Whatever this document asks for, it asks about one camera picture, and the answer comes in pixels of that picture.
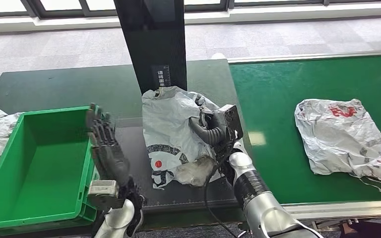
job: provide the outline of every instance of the green conveyor belt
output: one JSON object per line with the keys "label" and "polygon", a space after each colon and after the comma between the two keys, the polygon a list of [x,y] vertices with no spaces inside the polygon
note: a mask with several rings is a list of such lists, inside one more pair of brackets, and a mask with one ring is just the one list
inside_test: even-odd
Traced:
{"label": "green conveyor belt", "polygon": [[362,101],[381,130],[381,56],[230,65],[254,163],[280,203],[381,200],[348,174],[314,175],[294,121],[296,105],[318,98]]}

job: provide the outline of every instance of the robotic arm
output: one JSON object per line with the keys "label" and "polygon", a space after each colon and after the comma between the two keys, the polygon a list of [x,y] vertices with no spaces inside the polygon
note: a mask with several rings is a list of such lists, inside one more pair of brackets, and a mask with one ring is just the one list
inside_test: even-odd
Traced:
{"label": "robotic arm", "polygon": [[95,238],[133,236],[142,223],[144,197],[138,193],[129,175],[129,160],[115,138],[110,115],[90,105],[86,115],[88,135],[92,141],[92,157],[100,180],[91,182],[88,198],[102,211],[97,218]]}
{"label": "robotic arm", "polygon": [[[240,142],[243,130],[235,105],[225,105],[211,112],[201,108],[199,119],[189,120],[194,132],[213,146],[218,158],[224,158],[219,172],[234,189],[234,195],[256,238],[322,238],[291,216],[275,199],[260,177]],[[232,146],[230,154],[225,154]]]}

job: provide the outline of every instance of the white baseboard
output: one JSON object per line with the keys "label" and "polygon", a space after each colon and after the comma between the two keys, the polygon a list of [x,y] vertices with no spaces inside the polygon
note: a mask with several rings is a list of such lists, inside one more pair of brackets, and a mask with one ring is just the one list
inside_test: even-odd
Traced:
{"label": "white baseboard", "polygon": [[[263,6],[231,9],[227,12],[185,13],[185,24],[300,20],[381,16],[381,2],[323,5]],[[31,17],[1,17],[0,32],[42,31],[120,27],[117,17],[40,20]]]}

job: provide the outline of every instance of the gray carpet floor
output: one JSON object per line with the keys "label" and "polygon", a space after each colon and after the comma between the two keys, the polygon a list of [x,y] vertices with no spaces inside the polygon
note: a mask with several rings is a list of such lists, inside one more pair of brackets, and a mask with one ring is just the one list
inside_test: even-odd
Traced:
{"label": "gray carpet floor", "polygon": [[[186,26],[187,60],[381,51],[381,18]],[[122,30],[0,34],[0,75],[8,71],[130,64]],[[230,228],[239,234],[237,225]],[[339,233],[324,233],[328,238]],[[222,227],[141,232],[137,238],[231,237]]]}

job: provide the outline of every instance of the red circle logo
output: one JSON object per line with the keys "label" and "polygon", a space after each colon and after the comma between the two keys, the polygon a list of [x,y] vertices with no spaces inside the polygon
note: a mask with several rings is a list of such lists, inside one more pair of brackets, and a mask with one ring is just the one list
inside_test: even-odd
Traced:
{"label": "red circle logo", "polygon": [[157,160],[155,162],[155,167],[157,167],[157,168],[161,167],[161,161]]}

